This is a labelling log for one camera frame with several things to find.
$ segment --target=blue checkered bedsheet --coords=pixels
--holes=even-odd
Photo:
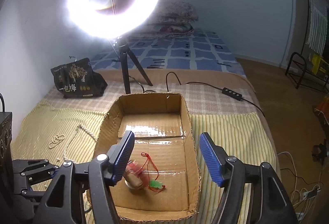
[[[214,70],[245,77],[241,64],[219,36],[199,28],[186,37],[133,41],[130,49],[143,68]],[[93,70],[121,68],[112,48],[98,54],[90,62]],[[129,57],[128,68],[136,68]]]

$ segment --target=cardboard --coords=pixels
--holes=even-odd
[[[135,134],[131,160],[146,162],[146,152],[159,170],[162,192],[130,190],[122,179],[111,194],[119,216],[133,221],[174,221],[196,213],[200,173],[189,114],[184,98],[173,93],[129,94],[119,97],[108,111],[94,151],[106,153],[126,130]],[[150,165],[150,178],[157,172]]]

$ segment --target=black tripod leg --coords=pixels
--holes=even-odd
[[[127,61],[127,53],[120,51],[120,62],[121,62],[121,70],[123,77],[123,84],[126,94],[130,94],[130,82],[129,82],[129,73],[128,73],[128,61]]]
[[[131,60],[134,62],[134,64],[136,65],[138,71],[142,74],[142,76],[144,77],[144,79],[146,80],[147,84],[149,86],[153,86],[153,84],[151,83],[151,80],[149,79],[149,77],[147,76],[147,74],[145,73],[143,67],[140,65],[139,61],[137,60],[135,54],[128,49],[127,53],[129,54],[129,57],[131,58]]]

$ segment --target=blue gripper pad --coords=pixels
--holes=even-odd
[[[221,174],[221,164],[210,142],[208,141],[208,138],[205,136],[204,133],[202,133],[199,137],[199,148],[206,162],[212,181],[217,183],[217,185],[221,187],[224,181],[223,176]]]
[[[111,178],[114,184],[122,179],[126,170],[127,163],[130,159],[135,144],[135,135],[131,131],[126,131],[119,144],[116,146],[115,152],[110,157],[110,163],[113,163],[114,173]]]

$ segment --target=light stand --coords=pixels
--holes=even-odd
[[[116,7],[115,7],[115,4],[114,4],[114,0],[111,0],[111,3],[112,3],[113,15],[116,15]],[[138,71],[142,74],[142,76],[146,80],[147,84],[149,86],[153,86],[153,84],[151,83],[151,80],[149,79],[149,77],[145,73],[144,69],[140,65],[140,63],[139,63],[138,59],[136,58],[135,54],[129,48],[129,45],[128,45],[127,41],[123,38],[118,38],[118,40],[116,41],[116,43],[114,45],[117,46],[118,49],[119,49],[119,56],[118,57],[119,57],[119,61],[121,63],[122,77],[123,77],[123,83],[124,83],[124,88],[125,88],[126,94],[131,93],[127,55],[129,55],[130,59],[134,62],[134,64],[136,65]]]

